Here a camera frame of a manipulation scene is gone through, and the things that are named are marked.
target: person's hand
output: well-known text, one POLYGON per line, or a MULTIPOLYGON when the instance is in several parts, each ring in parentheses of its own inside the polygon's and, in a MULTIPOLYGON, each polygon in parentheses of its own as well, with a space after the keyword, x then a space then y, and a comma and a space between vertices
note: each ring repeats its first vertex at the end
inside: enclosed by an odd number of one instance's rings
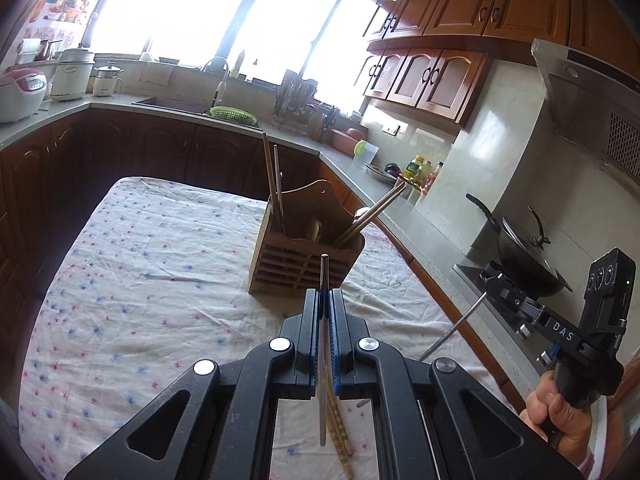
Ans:
POLYGON ((578 467, 588 454, 591 413, 578 410, 566 402, 558 393, 558 386, 553 378, 552 371, 540 377, 536 391, 527 397, 527 408, 522 410, 520 418, 542 439, 548 441, 545 432, 540 429, 540 424, 548 415, 555 427, 564 433, 558 444, 558 453, 578 467))

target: range hood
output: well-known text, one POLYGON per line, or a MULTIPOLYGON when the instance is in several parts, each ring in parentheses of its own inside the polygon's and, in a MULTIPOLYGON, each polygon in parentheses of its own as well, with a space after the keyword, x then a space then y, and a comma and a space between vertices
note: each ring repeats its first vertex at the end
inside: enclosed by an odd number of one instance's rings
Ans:
POLYGON ((534 40, 556 133, 640 195, 640 81, 593 56, 534 40))

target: green plastic basket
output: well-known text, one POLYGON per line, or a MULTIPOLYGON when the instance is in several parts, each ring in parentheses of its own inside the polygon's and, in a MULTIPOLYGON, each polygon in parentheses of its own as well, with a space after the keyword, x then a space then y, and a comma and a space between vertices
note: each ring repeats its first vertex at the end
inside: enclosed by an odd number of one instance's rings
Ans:
POLYGON ((245 126, 255 126, 258 123, 258 119, 244 110, 238 110, 238 108, 230 108, 227 106, 214 106, 209 115, 214 119, 221 121, 230 121, 232 123, 244 124, 245 126))

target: silver screw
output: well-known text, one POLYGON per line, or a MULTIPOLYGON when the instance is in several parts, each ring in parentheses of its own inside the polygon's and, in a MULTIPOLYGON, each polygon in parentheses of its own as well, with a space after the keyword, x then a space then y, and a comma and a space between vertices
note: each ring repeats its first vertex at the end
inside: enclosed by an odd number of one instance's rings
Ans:
POLYGON ((450 374, 456 369, 456 362, 450 357, 441 357, 436 361, 436 368, 443 374, 450 374))
POLYGON ((520 328, 516 330, 516 334, 518 334, 523 341, 526 341, 531 337, 531 330, 523 323, 520 328))
POLYGON ((289 341, 286 337, 277 337, 276 339, 272 339, 269 343, 271 350, 275 350, 276 352, 283 352, 289 346, 291 346, 291 341, 289 341))
POLYGON ((544 352, 542 352, 542 354, 540 354, 540 357, 536 359, 536 361, 538 361, 541 365, 543 366, 548 366, 549 363, 552 361, 553 359, 551 358, 551 356, 546 352, 546 350, 544 352))
POLYGON ((209 375, 215 369, 216 364, 213 361, 209 361, 208 359, 203 359, 202 361, 198 361, 193 365, 193 371, 198 375, 209 375))
POLYGON ((376 350, 380 346, 380 343, 377 339, 373 339, 372 337, 363 337, 358 341, 358 346, 367 352, 371 352, 376 350))

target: wooden utensil holder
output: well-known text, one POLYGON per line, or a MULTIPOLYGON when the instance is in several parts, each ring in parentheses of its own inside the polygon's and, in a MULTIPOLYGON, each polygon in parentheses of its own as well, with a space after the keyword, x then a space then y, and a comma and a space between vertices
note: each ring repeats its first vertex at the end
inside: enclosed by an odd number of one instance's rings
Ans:
POLYGON ((364 237, 358 234, 341 249, 327 242, 337 238, 353 222, 353 216, 325 180, 284 192, 282 199, 285 232, 290 236, 283 235, 274 224, 269 201, 250 267, 249 292, 303 296, 308 288, 319 286, 322 254, 329 255, 329 286, 340 287, 364 248, 364 237), (315 220, 322 223, 320 242, 303 237, 315 220))

